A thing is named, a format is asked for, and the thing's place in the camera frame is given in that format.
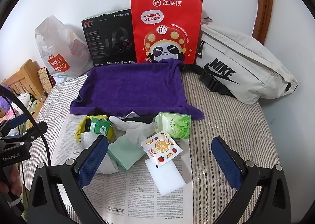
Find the green wrapper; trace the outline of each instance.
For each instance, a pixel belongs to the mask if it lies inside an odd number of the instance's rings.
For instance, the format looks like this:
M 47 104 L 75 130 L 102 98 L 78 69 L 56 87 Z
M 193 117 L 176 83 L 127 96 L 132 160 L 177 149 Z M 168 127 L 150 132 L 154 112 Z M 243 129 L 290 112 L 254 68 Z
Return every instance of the green wrapper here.
M 110 126 L 110 121 L 92 118 L 90 132 L 107 136 Z
M 166 131 L 172 138 L 188 139 L 190 115 L 160 112 L 154 122 L 155 132 Z

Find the yellow cloth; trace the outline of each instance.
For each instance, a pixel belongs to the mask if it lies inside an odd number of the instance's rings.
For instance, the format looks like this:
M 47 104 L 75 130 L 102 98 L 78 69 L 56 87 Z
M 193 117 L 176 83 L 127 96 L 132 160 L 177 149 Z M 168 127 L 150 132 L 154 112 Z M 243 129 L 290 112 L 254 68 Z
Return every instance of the yellow cloth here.
M 84 117 L 81 120 L 81 122 L 79 123 L 78 129 L 77 129 L 76 134 L 75 134 L 75 139 L 76 139 L 77 142 L 81 141 L 80 134 L 84 133 L 84 131 L 85 131 L 86 119 L 91 119 L 92 120 L 92 118 L 96 118 L 96 119 L 106 118 L 107 119 L 107 116 Z M 109 130 L 108 130 L 107 139 L 110 140 L 113 135 L 114 135 L 114 129 L 113 129 L 113 127 L 110 127 Z

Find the green cleaning cloth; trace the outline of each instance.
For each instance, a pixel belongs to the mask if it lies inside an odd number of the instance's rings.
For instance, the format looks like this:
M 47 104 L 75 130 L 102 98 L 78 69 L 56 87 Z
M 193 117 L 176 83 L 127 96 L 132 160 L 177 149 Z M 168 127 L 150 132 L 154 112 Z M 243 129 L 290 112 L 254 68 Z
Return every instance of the green cleaning cloth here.
M 126 172 L 144 155 L 141 145 L 130 142 L 125 136 L 109 144 L 108 153 Z

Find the striped mattress cover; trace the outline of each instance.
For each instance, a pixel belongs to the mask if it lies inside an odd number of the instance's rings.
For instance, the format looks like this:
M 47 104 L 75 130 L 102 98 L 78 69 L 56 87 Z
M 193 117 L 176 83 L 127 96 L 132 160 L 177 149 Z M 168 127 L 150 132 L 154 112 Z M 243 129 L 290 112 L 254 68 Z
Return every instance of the striped mattress cover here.
M 87 75 L 56 85 L 37 117 L 37 122 L 45 121 L 45 134 L 50 154 L 56 141 L 70 103 L 77 97 Z M 182 73 L 182 82 L 187 102 L 199 108 L 205 115 L 201 121 L 192 121 L 190 148 L 193 173 L 193 222 L 213 223 L 236 192 L 231 188 L 216 160 L 211 154 L 211 140 L 221 136 L 231 149 L 237 151 L 244 160 L 252 160 L 257 166 L 271 168 L 279 163 L 278 154 L 267 121 L 258 102 L 246 105 L 229 96 L 207 90 L 199 81 L 199 76 L 191 71 Z M 31 158 L 24 162 L 25 182 L 31 188 L 35 169 L 39 162 L 47 162 L 45 147 L 41 139 L 33 142 Z M 256 188 L 247 210 L 240 219 L 245 222 L 253 210 L 259 195 Z M 73 209 L 70 216 L 78 221 Z

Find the speech bubble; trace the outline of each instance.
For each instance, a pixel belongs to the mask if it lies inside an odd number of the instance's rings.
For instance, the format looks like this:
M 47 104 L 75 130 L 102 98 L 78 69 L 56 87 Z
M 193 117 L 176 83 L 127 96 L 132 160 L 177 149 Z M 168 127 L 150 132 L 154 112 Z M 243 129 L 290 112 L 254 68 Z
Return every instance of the speech bubble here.
M 164 19 L 164 14 L 160 10 L 145 11 L 141 14 L 141 20 L 145 24 L 156 24 Z

